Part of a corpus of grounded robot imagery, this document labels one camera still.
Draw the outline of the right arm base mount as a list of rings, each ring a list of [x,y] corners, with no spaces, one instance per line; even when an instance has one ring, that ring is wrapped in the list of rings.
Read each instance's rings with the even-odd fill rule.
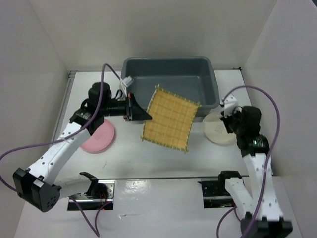
[[[234,207],[232,197],[221,188],[217,178],[201,178],[198,183],[201,185],[205,209]]]

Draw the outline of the pink plate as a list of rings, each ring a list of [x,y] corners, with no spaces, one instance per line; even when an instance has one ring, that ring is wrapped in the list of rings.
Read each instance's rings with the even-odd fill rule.
[[[115,137],[115,128],[113,124],[104,119],[104,123],[86,140],[81,149],[89,153],[99,153],[111,145]]]

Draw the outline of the yellow bamboo mat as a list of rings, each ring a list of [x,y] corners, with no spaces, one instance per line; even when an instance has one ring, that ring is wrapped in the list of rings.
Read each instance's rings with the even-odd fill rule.
[[[199,102],[155,86],[146,112],[152,117],[143,123],[142,140],[188,152],[188,140]]]

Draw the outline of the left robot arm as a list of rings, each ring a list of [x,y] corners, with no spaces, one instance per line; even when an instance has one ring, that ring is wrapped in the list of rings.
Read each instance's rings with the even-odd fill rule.
[[[88,91],[80,108],[70,118],[59,143],[53,144],[27,169],[18,168],[13,181],[18,196],[42,212],[51,210],[57,202],[82,193],[95,197],[105,189],[98,178],[88,172],[80,172],[79,178],[56,182],[57,175],[79,147],[104,123],[106,116],[123,116],[126,121],[145,121],[152,117],[137,103],[134,94],[125,100],[112,97],[110,85],[97,82]]]

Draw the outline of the cream plate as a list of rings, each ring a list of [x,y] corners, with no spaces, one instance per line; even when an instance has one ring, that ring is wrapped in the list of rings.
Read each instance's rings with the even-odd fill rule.
[[[236,142],[235,134],[229,134],[220,120],[219,113],[209,113],[203,119],[203,132],[213,143],[219,145],[230,145]]]

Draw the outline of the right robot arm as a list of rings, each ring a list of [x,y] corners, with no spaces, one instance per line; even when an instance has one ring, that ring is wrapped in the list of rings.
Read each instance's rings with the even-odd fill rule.
[[[221,121],[228,133],[236,135],[237,146],[247,167],[251,190],[244,185],[238,171],[221,171],[217,189],[230,195],[241,216],[244,238],[285,238],[292,231],[291,221],[283,217],[276,197],[271,170],[270,149],[260,134],[261,111],[253,106],[223,106]]]

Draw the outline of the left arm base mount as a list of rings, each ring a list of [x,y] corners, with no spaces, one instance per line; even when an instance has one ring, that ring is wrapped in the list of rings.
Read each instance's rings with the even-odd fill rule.
[[[78,193],[72,196],[83,211],[113,210],[115,180],[99,180],[97,191],[92,196]]]

